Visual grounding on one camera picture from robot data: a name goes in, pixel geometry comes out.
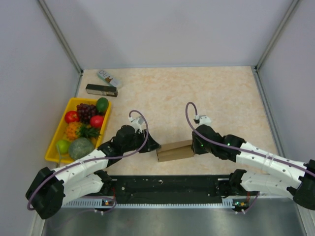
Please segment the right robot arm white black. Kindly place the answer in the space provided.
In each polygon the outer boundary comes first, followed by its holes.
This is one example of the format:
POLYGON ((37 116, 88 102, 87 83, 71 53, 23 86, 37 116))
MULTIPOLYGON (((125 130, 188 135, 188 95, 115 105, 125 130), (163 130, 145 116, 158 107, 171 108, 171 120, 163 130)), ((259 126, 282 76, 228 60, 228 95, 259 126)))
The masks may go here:
POLYGON ((230 178, 230 190, 237 195, 265 192, 292 199, 298 205, 315 208, 315 161, 307 163, 280 157, 264 151, 235 135, 221 136, 208 125, 200 125, 192 132, 193 141, 205 152, 221 160, 249 165, 264 174, 237 170, 230 178))

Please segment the left frame post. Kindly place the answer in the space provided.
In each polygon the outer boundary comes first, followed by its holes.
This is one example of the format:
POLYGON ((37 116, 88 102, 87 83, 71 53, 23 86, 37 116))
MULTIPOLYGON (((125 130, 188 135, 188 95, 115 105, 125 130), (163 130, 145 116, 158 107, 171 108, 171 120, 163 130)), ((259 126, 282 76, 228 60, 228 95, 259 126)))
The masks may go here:
POLYGON ((66 53, 68 59, 70 60, 70 62, 72 63, 72 65, 74 66, 74 68, 76 69, 78 74, 81 76, 83 74, 83 69, 79 65, 78 60, 76 59, 73 51, 71 50, 64 34, 62 33, 60 27, 58 26, 58 24, 57 24, 57 22, 53 16, 53 14, 51 13, 46 1, 37 0, 36 2, 38 3, 40 9, 42 10, 43 15, 47 19, 50 27, 52 28, 57 40, 59 41, 61 47, 63 48, 64 52, 66 53))

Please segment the purple toy grapes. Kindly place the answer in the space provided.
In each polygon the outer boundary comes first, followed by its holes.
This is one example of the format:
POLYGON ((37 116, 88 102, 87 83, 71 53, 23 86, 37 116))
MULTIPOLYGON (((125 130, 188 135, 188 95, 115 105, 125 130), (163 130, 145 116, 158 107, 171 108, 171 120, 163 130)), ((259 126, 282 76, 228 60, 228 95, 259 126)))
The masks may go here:
POLYGON ((77 110, 76 110, 77 116, 78 116, 79 120, 84 124, 89 124, 90 119, 93 116, 98 115, 98 111, 97 111, 95 105, 89 105, 89 104, 81 103, 81 104, 77 105, 76 108, 77 108, 77 110))

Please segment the right frame post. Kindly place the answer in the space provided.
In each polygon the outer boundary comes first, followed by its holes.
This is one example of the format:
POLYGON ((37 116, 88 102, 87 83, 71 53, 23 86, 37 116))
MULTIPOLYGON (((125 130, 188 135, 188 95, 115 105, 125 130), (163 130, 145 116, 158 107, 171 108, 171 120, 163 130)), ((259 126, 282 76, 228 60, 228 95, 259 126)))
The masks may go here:
POLYGON ((254 66, 256 73, 258 73, 262 66, 264 65, 265 61, 268 59, 270 53, 272 52, 273 48, 277 44, 278 40, 280 39, 282 33, 284 32, 287 24, 289 23, 290 19, 295 14, 296 10, 301 3, 301 0, 292 0, 288 9, 286 10, 284 16, 282 17, 280 23, 278 24, 276 30, 274 31, 271 39, 269 40, 265 50, 263 51, 262 55, 260 56, 257 64, 254 66))

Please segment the frame post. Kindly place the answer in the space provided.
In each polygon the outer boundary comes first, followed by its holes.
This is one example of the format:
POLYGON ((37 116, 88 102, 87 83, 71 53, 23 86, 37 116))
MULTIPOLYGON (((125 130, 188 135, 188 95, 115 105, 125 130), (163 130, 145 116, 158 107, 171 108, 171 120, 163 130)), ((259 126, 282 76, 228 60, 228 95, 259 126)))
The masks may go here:
POLYGON ((284 16, 282 17, 280 23, 278 24, 276 30, 274 31, 271 39, 269 40, 265 50, 263 51, 262 55, 260 56, 257 64, 254 66, 256 73, 258 73, 262 66, 264 65, 265 61, 268 59, 270 53, 272 52, 273 48, 277 44, 278 40, 280 39, 282 33, 284 32, 287 24, 289 23, 290 19, 295 14, 296 10, 301 3, 301 0, 292 0, 288 9, 286 10, 284 16))
POLYGON ((78 74, 81 76, 83 74, 83 69, 79 65, 78 60, 76 59, 73 51, 71 50, 64 34, 62 33, 60 27, 58 26, 58 24, 57 24, 57 22, 53 16, 53 14, 51 13, 46 1, 37 0, 36 2, 38 3, 40 9, 42 10, 43 15, 47 19, 50 27, 52 28, 57 40, 59 41, 61 47, 63 48, 64 52, 66 53, 68 59, 70 60, 70 62, 72 63, 72 65, 74 66, 74 68, 76 69, 78 74))

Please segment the green toy lime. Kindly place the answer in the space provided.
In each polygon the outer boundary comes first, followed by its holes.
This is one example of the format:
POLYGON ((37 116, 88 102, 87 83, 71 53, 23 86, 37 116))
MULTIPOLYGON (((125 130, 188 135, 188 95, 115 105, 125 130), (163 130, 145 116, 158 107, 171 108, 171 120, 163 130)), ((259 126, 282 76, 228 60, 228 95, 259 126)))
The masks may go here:
POLYGON ((109 101, 107 98, 101 97, 100 99, 97 100, 95 106, 99 113, 105 113, 108 109, 109 101))

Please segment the green toy pear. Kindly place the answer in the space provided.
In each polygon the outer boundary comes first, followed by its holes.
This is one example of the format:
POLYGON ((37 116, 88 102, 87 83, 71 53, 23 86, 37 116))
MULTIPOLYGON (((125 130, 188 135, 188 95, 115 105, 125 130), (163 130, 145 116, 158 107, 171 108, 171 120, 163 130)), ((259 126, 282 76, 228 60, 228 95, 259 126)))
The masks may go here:
POLYGON ((57 143, 56 143, 57 151, 61 155, 64 155, 64 154, 68 153, 69 146, 70 146, 70 142, 68 140, 64 140, 64 139, 58 140, 57 143))

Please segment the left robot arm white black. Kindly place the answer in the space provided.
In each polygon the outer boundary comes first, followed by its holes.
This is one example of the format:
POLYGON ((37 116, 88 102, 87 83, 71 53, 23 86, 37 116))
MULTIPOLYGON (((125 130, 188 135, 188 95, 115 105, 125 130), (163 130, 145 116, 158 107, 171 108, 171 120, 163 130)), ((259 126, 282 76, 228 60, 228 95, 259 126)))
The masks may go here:
POLYGON ((157 150, 161 145, 147 129, 122 126, 111 138, 84 157, 66 166, 41 169, 26 192, 28 210, 34 210, 41 219, 55 215, 66 203, 85 195, 106 195, 112 184, 103 169, 124 157, 157 150))

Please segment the teal white snack box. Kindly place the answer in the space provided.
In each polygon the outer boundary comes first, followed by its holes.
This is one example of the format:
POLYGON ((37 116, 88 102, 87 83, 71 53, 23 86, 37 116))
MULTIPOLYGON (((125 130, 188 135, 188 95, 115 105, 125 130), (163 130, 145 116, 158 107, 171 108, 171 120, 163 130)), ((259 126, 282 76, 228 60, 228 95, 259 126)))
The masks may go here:
POLYGON ((107 83, 109 86, 116 87, 116 88, 121 88, 122 87, 122 82, 106 72, 105 70, 99 70, 97 72, 97 76, 102 79, 105 83, 107 83))

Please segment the red toy apple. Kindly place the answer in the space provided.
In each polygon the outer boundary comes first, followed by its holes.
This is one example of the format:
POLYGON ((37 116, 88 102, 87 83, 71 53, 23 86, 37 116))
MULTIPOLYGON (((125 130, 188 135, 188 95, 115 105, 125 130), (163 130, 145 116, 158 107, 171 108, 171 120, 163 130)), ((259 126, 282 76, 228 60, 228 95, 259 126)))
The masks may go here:
POLYGON ((66 123, 72 123, 72 122, 79 122, 80 121, 76 111, 67 112, 64 116, 64 120, 66 123))

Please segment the red toy tomato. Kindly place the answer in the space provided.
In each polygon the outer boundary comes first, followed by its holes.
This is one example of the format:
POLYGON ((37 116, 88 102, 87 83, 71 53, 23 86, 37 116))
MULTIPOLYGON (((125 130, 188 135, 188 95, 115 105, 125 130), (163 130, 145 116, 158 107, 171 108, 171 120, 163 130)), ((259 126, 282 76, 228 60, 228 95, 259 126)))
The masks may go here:
POLYGON ((90 119, 90 126, 94 128, 101 128, 103 125, 104 117, 101 115, 93 116, 90 119))

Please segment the brown cardboard paper box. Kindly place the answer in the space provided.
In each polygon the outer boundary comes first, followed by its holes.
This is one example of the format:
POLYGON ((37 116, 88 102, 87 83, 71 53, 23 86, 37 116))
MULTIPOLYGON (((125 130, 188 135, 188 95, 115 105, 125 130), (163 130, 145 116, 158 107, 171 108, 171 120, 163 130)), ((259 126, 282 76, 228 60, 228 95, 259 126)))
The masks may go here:
POLYGON ((164 144, 157 149, 158 162, 186 159, 193 156, 192 140, 164 144))

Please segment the green toy melon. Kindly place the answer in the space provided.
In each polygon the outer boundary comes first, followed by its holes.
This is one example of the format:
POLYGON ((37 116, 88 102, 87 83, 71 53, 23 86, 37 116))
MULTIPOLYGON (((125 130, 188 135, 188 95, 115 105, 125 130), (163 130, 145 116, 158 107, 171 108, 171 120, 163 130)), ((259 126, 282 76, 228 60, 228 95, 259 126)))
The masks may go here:
POLYGON ((74 140, 68 148, 69 157, 78 160, 90 154, 95 149, 93 143, 87 138, 78 138, 74 140))

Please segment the yellow plastic tray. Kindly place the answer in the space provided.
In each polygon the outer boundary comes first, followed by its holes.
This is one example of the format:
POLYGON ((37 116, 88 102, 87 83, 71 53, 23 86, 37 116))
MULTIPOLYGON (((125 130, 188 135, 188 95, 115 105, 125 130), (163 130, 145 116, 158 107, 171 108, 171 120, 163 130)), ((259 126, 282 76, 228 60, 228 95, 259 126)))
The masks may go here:
MULTIPOLYGON (((66 133, 65 133, 65 130, 68 124, 66 123, 64 116, 66 115, 67 112, 75 111, 76 106, 80 105, 81 103, 88 104, 88 105, 96 105, 96 102, 97 102, 96 99, 87 99, 87 98, 71 98, 68 101, 68 104, 59 122, 57 130, 45 154, 45 160, 50 161, 50 162, 55 162, 55 163, 63 163, 63 164, 69 164, 74 161, 73 159, 69 157, 68 153, 65 153, 65 152, 61 153, 59 147, 57 146, 57 142, 60 140, 67 140, 68 142, 70 142, 70 140, 67 138, 66 133)), ((91 142, 94 144, 95 147, 98 147, 102 143, 111 110, 112 110, 112 102, 109 101, 108 108, 103 116, 104 122, 102 124, 102 127, 100 128, 100 136, 97 138, 92 138, 91 140, 91 142)))

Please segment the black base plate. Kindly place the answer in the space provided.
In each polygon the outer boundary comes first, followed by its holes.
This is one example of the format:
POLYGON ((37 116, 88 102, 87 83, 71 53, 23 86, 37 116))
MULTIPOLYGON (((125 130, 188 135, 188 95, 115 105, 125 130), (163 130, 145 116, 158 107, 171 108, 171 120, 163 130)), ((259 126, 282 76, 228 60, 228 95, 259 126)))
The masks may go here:
POLYGON ((100 194, 119 204, 212 204, 222 197, 246 196, 233 189, 228 175, 111 176, 100 194))

